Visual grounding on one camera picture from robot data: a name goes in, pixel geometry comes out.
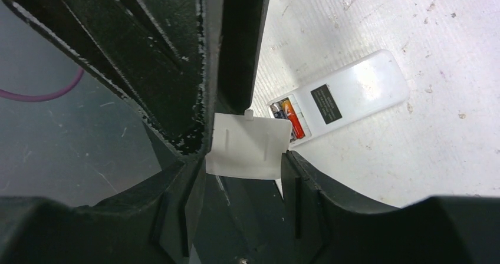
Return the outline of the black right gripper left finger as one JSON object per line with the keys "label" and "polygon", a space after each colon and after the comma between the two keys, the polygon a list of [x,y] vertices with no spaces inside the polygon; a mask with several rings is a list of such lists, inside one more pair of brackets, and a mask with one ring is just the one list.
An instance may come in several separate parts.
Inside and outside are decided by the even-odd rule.
{"label": "black right gripper left finger", "polygon": [[188,263],[205,162],[177,161],[94,206],[1,199],[2,263]]}

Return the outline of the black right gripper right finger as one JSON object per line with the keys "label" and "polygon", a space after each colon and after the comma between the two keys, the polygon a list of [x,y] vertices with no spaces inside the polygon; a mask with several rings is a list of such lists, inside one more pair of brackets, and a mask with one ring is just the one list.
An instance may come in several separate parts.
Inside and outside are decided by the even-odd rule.
{"label": "black right gripper right finger", "polygon": [[397,208],[316,169],[281,160],[297,263],[498,263],[499,199],[431,196]]}

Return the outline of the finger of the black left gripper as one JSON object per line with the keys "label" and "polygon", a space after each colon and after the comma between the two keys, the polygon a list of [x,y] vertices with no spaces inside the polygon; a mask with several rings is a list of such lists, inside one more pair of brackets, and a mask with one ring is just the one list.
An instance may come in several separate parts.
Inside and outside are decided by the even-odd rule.
{"label": "finger of the black left gripper", "polygon": [[243,114],[252,104],[270,0],[223,0],[218,108]]}
{"label": "finger of the black left gripper", "polygon": [[100,80],[180,156],[212,139],[218,4],[208,0],[2,0]]}

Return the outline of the black silver battery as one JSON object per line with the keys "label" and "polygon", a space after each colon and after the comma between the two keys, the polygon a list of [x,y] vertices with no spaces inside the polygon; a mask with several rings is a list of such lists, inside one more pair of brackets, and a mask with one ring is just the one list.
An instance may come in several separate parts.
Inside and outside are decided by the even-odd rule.
{"label": "black silver battery", "polygon": [[[275,118],[290,121],[287,115],[285,114],[285,111],[282,109],[280,103],[272,103],[269,107]],[[295,133],[293,130],[291,130],[290,142],[292,143],[295,140],[296,140]]]}

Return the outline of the white battery compartment cover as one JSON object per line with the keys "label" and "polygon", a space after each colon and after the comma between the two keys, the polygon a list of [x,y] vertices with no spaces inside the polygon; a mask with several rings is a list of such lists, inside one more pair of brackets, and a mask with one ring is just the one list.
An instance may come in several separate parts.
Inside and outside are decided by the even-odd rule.
{"label": "white battery compartment cover", "polygon": [[288,150],[292,124],[286,119],[216,113],[208,174],[240,179],[281,178],[282,154]]}

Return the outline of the white red remote control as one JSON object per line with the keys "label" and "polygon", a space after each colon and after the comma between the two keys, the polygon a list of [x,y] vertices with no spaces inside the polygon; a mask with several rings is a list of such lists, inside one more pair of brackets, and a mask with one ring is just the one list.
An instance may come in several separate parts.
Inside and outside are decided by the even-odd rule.
{"label": "white red remote control", "polygon": [[408,98],[409,88],[395,57],[380,49],[269,101],[267,110],[274,116],[269,106],[290,100],[305,132],[304,138],[290,143],[296,147]]}

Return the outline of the red orange battery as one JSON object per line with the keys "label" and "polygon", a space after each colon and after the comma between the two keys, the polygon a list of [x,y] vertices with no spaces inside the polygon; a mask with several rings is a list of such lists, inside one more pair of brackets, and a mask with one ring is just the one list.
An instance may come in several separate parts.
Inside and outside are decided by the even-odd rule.
{"label": "red orange battery", "polygon": [[298,116],[296,114],[296,112],[294,111],[294,108],[292,106],[292,103],[290,102],[289,99],[284,99],[281,101],[281,107],[285,113],[285,115],[287,116],[287,119],[289,119],[289,121],[291,122],[292,124],[292,131],[294,133],[294,136],[296,137],[296,139],[302,139],[305,137],[305,132],[301,126],[301,123],[298,119]]}

